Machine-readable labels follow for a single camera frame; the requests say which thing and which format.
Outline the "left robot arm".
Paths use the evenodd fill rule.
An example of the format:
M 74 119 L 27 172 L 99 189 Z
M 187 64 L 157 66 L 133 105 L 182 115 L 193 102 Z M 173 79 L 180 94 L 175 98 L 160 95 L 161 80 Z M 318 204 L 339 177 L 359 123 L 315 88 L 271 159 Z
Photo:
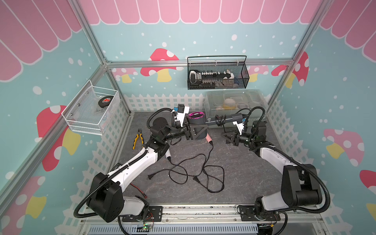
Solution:
M 77 205 L 73 216 L 99 216 L 106 222 L 127 215 L 145 220 L 149 203 L 139 196 L 125 197 L 124 191 L 149 166 L 162 157 L 171 156 L 168 141 L 183 136 L 187 139 L 205 138 L 205 124 L 204 112 L 189 113 L 189 108 L 184 105 L 179 105 L 176 109 L 163 108 L 156 111 L 146 122 L 151 136 L 141 151 L 111 172 L 97 174 L 90 192 Z

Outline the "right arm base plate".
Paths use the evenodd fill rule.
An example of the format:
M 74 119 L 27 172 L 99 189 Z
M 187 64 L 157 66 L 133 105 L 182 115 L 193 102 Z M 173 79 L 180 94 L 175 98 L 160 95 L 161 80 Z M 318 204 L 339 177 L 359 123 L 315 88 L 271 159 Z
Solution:
M 238 205 L 237 212 L 242 221 L 270 221 L 278 222 L 281 220 L 278 213 L 275 211 L 258 211 L 252 205 Z

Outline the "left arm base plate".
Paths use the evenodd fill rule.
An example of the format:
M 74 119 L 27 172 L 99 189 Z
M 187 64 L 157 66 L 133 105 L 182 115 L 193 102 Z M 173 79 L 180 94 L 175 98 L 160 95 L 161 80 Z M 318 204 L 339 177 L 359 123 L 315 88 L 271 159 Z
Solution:
M 143 210 L 139 215 L 126 215 L 122 222 L 161 222 L 163 214 L 162 206 L 149 206 L 147 211 Z

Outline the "black magenta hair dryer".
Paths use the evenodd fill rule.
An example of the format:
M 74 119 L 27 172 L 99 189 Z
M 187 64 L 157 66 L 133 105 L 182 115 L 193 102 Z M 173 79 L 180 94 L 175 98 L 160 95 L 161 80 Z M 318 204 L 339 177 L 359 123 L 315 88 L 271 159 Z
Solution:
M 206 118 L 206 114 L 204 112 L 193 112 L 186 116 L 185 119 L 185 126 L 188 124 L 206 124 L 209 126 L 218 126 L 224 127 L 226 123 L 232 123 L 235 120 L 243 121 L 243 115 L 241 113 L 237 113 L 234 115 L 223 115 L 211 118 Z

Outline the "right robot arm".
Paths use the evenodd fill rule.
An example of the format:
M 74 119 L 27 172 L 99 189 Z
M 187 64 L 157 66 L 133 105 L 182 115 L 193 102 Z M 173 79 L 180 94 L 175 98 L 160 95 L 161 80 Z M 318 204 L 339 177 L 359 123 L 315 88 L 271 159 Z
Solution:
M 325 212 L 330 207 L 331 196 L 324 182 L 318 177 L 316 168 L 311 164 L 300 163 L 267 141 L 264 116 L 265 109 L 255 107 L 249 109 L 247 114 L 237 111 L 220 121 L 220 124 L 232 122 L 237 127 L 236 131 L 222 134 L 227 143 L 235 146 L 243 144 L 282 175 L 278 192 L 255 200 L 255 217 L 265 220 L 277 212 Z

